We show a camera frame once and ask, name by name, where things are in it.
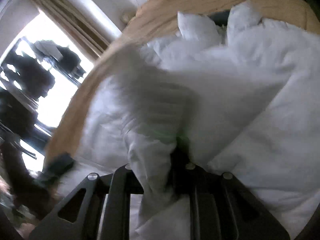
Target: screw head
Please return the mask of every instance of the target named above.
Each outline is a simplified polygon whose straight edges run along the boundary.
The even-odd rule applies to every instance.
[[[233,175],[232,175],[232,173],[230,173],[230,172],[225,172],[225,173],[223,173],[223,177],[224,177],[225,179],[232,179],[232,178],[233,178]]]
[[[98,174],[97,173],[90,173],[87,178],[88,178],[88,180],[96,180],[98,178]]]
[[[193,163],[188,163],[186,164],[186,169],[187,170],[193,170],[196,166]]]

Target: white pillow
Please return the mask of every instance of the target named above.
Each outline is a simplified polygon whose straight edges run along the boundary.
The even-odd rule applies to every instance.
[[[165,61],[161,67],[194,95],[184,135],[189,139],[189,157],[202,167],[263,111],[290,76],[285,68],[277,75],[242,65],[226,46]]]
[[[221,44],[217,27],[207,16],[178,12],[178,27],[185,40],[202,41],[210,46]]]
[[[183,37],[165,36],[147,43],[161,60],[180,60],[212,46],[211,42],[185,40]]]
[[[260,12],[249,0],[233,6],[228,17],[228,44],[230,45],[240,32],[258,25],[261,18]]]

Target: window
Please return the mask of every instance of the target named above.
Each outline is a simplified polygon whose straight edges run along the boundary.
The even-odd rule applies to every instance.
[[[93,68],[93,63],[90,62],[72,43],[72,41],[60,30],[57,25],[54,24],[44,13],[40,13],[35,19],[33,19],[18,35],[18,38],[25,36],[30,42],[34,43],[40,40],[52,40],[57,45],[62,47],[69,47],[70,50],[75,52],[81,59],[81,67],[86,71],[83,78],[79,78],[79,82],[82,83],[84,78]],[[29,56],[36,58],[34,52],[27,44],[26,41],[21,41],[16,49],[16,53],[22,56],[22,52],[25,52]],[[61,118],[67,109],[69,102],[77,90],[77,86],[70,82],[59,71],[51,68],[51,65],[45,61],[41,63],[42,67],[46,70],[50,70],[50,73],[55,77],[55,84],[52,89],[49,90],[48,95],[43,98],[39,98],[38,102],[38,120],[47,126],[57,127],[61,121]],[[14,66],[8,65],[8,68],[15,72]],[[4,72],[1,72],[1,77],[5,79]],[[14,85],[21,89],[20,84],[16,81]],[[42,171],[44,156],[29,146],[27,143],[21,140],[21,146],[26,150],[33,152],[37,156],[37,160],[23,154],[23,160],[26,168],[32,171]]]

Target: tan bedspread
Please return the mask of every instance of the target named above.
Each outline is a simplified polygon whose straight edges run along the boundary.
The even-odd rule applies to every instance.
[[[108,76],[119,48],[130,42],[143,43],[154,37],[177,31],[177,11],[210,14],[230,9],[245,0],[150,0],[145,3],[123,32],[97,62],[66,110],[46,149],[46,162],[69,152],[76,154],[90,102],[100,82]],[[320,23],[303,0],[251,0],[264,17],[282,20],[307,31],[320,34]]]

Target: bed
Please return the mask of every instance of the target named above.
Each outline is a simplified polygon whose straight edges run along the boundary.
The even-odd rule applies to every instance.
[[[63,152],[68,152],[72,156],[78,153],[91,101],[101,82],[114,68],[117,60],[116,52],[130,43],[144,44],[153,38],[176,33],[178,11],[209,15],[230,9],[244,1],[246,0],[150,0],[139,8],[123,35],[110,45],[74,95],[47,146],[45,162],[48,163]],[[251,1],[259,7],[265,18],[281,20],[310,33],[320,34],[319,21],[303,0]]]

